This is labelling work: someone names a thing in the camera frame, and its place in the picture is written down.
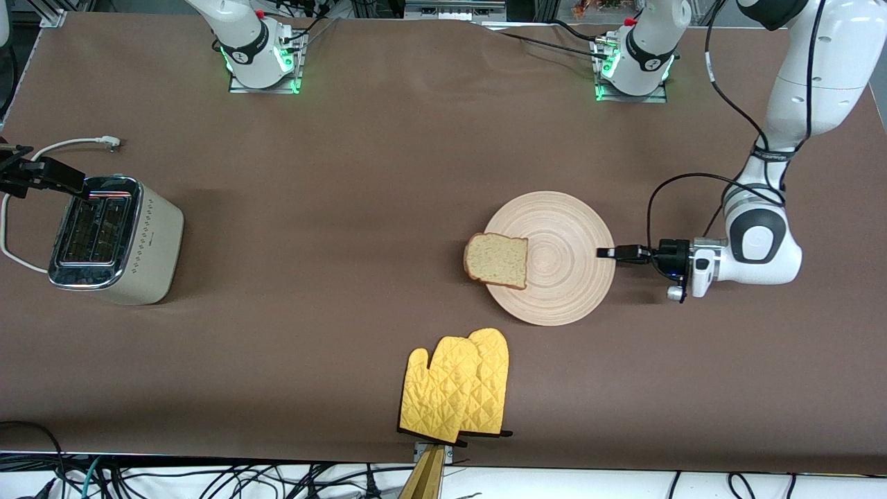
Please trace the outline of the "round wooden plate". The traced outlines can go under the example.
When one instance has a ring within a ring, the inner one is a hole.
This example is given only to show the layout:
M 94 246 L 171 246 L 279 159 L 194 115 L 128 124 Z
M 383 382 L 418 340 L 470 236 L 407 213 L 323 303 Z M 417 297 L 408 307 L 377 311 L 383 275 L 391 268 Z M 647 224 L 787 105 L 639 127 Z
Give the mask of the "round wooden plate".
M 617 262 L 597 255 L 614 247 L 611 231 L 577 197 L 526 193 L 500 207 L 485 231 L 528 240 L 526 287 L 487 287 L 516 319 L 537 326 L 570 324 L 589 315 L 611 289 Z

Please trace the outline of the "brown bread slice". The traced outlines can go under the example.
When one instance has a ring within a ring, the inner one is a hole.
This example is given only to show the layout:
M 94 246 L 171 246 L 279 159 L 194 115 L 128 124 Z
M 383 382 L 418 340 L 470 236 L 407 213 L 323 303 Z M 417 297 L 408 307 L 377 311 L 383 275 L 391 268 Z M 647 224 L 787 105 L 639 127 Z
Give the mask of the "brown bread slice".
M 468 240 L 463 264 L 471 280 L 524 290 L 527 287 L 529 240 L 477 233 Z

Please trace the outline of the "cream and chrome toaster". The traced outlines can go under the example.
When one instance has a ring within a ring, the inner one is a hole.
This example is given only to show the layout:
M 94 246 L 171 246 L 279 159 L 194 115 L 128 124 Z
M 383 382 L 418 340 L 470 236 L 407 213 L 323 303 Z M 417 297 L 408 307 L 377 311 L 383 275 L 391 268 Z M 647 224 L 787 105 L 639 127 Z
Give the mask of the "cream and chrome toaster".
M 183 231 L 181 209 L 145 183 L 86 177 L 58 227 L 49 281 L 113 304 L 155 304 L 171 287 Z

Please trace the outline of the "yellow quilted oven mitt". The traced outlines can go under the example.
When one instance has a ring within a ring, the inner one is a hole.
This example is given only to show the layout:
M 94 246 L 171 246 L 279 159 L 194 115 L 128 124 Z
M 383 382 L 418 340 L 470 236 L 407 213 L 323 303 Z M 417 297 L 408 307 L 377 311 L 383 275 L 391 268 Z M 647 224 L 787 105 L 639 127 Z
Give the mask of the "yellow quilted oven mitt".
M 456 444 L 480 357 L 468 338 L 444 337 L 434 353 L 413 350 L 403 376 L 397 430 L 443 444 Z
M 478 364 L 460 433 L 510 438 L 513 433 L 502 428 L 509 367 L 506 338 L 497 329 L 487 328 L 472 332 L 468 339 L 476 347 Z

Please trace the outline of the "brown table cover sheet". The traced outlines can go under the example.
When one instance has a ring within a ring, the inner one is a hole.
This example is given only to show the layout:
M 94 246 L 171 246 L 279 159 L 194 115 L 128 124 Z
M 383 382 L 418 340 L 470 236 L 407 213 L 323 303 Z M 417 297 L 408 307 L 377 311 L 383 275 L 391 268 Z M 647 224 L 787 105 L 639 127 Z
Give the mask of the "brown table cover sheet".
M 598 102 L 589 64 L 460 21 L 345 20 L 298 95 L 230 94 L 198 16 L 70 15 L 46 31 L 3 135 L 184 212 L 153 306 L 55 288 L 0 255 L 0 421 L 66 451 L 401 462 L 412 350 L 492 326 L 511 353 L 506 439 L 472 466 L 887 473 L 887 134 L 864 95 L 787 174 L 802 269 L 684 304 L 651 268 L 532 326 L 462 254 L 510 199 L 560 191 L 645 241 L 681 173 L 732 177 L 754 130 L 685 34 L 665 104 Z

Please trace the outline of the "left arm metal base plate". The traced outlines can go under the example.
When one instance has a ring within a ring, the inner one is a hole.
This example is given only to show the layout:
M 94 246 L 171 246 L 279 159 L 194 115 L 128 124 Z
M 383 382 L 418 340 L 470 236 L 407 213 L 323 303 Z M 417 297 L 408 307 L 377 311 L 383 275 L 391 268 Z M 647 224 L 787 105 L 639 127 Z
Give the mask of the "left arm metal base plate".
M 666 64 L 665 70 L 659 76 L 657 86 L 652 92 L 636 96 L 625 94 L 607 77 L 617 70 L 619 62 L 624 59 L 617 48 L 617 42 L 605 42 L 603 37 L 597 37 L 595 41 L 589 42 L 589 48 L 592 54 L 605 56 L 605 59 L 593 59 L 592 61 L 593 72 L 595 72 L 595 95 L 598 101 L 627 103 L 665 103 L 667 101 L 665 80 L 669 76 L 669 65 L 674 60 L 669 60 Z

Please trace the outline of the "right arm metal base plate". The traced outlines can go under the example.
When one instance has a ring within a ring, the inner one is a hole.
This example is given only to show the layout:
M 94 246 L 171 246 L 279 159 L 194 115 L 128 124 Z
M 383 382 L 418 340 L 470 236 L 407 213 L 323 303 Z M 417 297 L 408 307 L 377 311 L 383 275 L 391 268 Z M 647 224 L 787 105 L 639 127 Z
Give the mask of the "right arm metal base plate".
M 244 85 L 231 72 L 231 64 L 227 61 L 226 69 L 229 71 L 228 92 L 230 94 L 300 94 L 308 41 L 310 41 L 310 38 L 304 35 L 304 37 L 299 38 L 295 42 L 284 44 L 282 48 L 276 47 L 272 49 L 273 59 L 275 60 L 273 69 L 275 72 L 280 73 L 280 79 L 273 83 L 273 85 L 266 87 L 253 88 Z

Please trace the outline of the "small metal bracket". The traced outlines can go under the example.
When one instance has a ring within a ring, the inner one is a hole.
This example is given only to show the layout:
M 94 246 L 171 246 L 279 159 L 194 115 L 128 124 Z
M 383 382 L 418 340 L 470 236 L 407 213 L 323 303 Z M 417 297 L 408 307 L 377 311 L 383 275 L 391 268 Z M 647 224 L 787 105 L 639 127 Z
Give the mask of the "small metal bracket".
M 448 466 L 453 463 L 453 447 L 444 444 L 437 444 L 431 442 L 416 442 L 413 446 L 413 462 L 418 464 L 421 461 L 421 458 L 426 452 L 430 452 L 437 448 L 443 449 L 443 464 Z

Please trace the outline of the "grey aluminium frame rail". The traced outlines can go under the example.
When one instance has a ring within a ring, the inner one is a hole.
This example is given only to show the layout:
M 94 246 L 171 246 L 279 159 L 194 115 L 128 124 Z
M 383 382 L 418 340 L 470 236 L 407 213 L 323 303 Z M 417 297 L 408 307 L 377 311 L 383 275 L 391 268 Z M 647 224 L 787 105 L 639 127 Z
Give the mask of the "grey aluminium frame rail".
M 403 18 L 507 21 L 506 0 L 403 0 Z

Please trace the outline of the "wooden post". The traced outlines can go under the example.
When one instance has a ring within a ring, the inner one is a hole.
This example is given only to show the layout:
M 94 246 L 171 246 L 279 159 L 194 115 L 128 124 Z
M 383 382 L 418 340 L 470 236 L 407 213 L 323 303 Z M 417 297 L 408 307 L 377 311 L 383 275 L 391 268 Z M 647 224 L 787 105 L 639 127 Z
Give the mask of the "wooden post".
M 447 455 L 446 446 L 426 446 L 397 499 L 439 499 Z

